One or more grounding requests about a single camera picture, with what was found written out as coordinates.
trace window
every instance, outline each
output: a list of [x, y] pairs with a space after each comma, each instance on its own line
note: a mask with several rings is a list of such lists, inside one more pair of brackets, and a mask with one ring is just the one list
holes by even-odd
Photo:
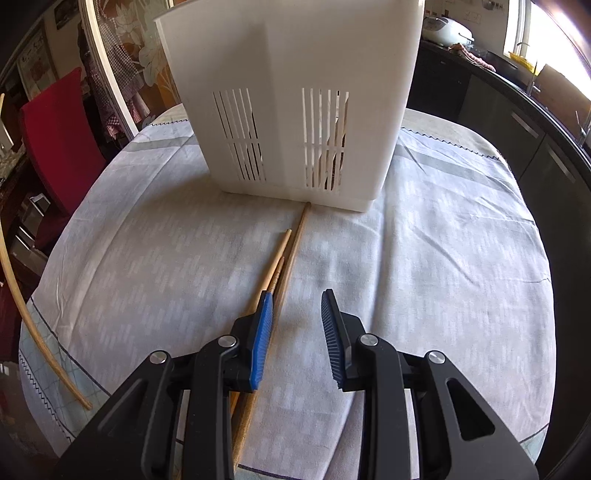
[[[520, 51], [517, 46], [520, 41], [528, 44], [527, 49]], [[560, 27], [530, 0], [510, 1], [505, 50], [521, 53], [532, 65], [537, 63], [538, 72], [544, 65], [550, 65], [591, 100], [591, 78], [577, 50]]]

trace chair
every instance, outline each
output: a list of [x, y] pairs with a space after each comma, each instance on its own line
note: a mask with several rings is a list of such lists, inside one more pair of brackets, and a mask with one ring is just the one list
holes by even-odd
[[82, 104], [81, 68], [41, 92], [20, 112], [22, 138], [52, 204], [35, 247], [55, 241], [105, 168]]

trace picture frame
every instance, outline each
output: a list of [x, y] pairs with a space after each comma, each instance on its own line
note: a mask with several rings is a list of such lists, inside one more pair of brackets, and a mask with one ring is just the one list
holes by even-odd
[[29, 100], [57, 81], [43, 22], [33, 30], [18, 54], [17, 69]]

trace tablecloth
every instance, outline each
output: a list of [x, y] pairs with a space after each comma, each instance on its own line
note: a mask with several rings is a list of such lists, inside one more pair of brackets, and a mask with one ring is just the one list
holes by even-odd
[[[194, 352], [229, 331], [302, 207], [221, 192], [185, 118], [144, 128], [73, 215], [28, 304], [94, 406], [74, 401], [23, 329], [25, 396], [56, 452], [150, 352]], [[445, 352], [537, 457], [554, 391], [550, 269], [488, 142], [407, 111], [369, 211], [313, 206], [238, 479], [356, 478], [363, 394], [332, 380], [325, 288], [398, 350]]]

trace yellow object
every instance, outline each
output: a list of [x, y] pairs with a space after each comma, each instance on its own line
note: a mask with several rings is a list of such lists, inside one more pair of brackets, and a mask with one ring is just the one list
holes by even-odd
[[534, 73], [535, 67], [530, 62], [528, 62], [525, 57], [522, 57], [521, 55], [517, 55], [517, 54], [513, 53], [512, 51], [509, 52], [509, 56], [511, 57], [511, 60], [516, 61], [519, 65], [525, 67], [531, 73]]

